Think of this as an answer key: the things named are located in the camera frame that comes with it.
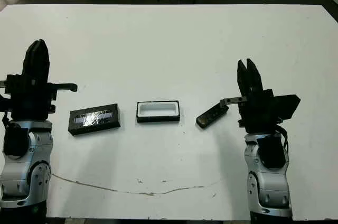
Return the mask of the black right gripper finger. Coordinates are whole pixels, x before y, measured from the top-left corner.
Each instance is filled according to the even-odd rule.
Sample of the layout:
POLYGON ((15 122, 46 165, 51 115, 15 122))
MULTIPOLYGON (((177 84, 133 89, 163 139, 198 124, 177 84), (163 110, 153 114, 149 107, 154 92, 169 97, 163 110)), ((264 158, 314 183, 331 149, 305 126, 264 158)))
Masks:
POLYGON ((261 75, 251 59, 247 59, 247 78, 249 80, 248 96, 263 95, 264 89, 262 86, 261 75))
POLYGON ((238 61, 237 65, 237 83, 242 96, 246 96, 248 93, 247 86, 247 68, 242 62, 242 60, 238 61))

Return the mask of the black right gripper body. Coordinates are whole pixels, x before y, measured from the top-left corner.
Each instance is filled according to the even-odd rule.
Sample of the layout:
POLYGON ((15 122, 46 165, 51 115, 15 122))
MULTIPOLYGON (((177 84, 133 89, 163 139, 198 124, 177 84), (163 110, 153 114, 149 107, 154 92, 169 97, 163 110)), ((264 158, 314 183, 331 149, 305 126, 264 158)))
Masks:
POLYGON ((220 107, 238 105, 240 119, 238 125, 247 133, 263 133, 271 130, 273 119, 271 118, 270 104, 274 98, 273 90, 253 91, 240 97, 221 99, 220 107))

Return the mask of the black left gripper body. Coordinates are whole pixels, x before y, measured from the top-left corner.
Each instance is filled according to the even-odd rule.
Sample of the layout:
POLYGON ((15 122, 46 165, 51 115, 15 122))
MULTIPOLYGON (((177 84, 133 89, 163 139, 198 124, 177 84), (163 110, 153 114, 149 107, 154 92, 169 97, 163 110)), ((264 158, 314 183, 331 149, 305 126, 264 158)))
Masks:
POLYGON ((1 112, 10 112, 16 120, 46 120, 49 114, 55 113, 52 102, 56 100, 58 91, 78 90, 75 83, 36 82, 19 74, 7 75, 1 81, 1 88, 10 95, 9 98, 1 97, 1 112))

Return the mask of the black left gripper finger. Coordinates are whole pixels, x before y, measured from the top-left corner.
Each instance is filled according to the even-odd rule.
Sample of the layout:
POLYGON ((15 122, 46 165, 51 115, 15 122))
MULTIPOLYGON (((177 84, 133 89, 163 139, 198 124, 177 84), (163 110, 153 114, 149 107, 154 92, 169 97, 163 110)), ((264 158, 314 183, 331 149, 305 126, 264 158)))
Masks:
POLYGON ((39 46, 39 41, 35 40, 27 49, 24 62, 23 62, 23 69, 22 75, 27 76, 31 79, 34 79, 36 82, 39 81, 39 74, 37 71, 38 63, 35 60, 38 58, 35 55, 35 49, 39 46))
POLYGON ((43 39, 39 39, 39 42, 40 42, 40 65, 39 65, 40 79, 42 82, 47 82, 50 68, 49 51, 43 39))

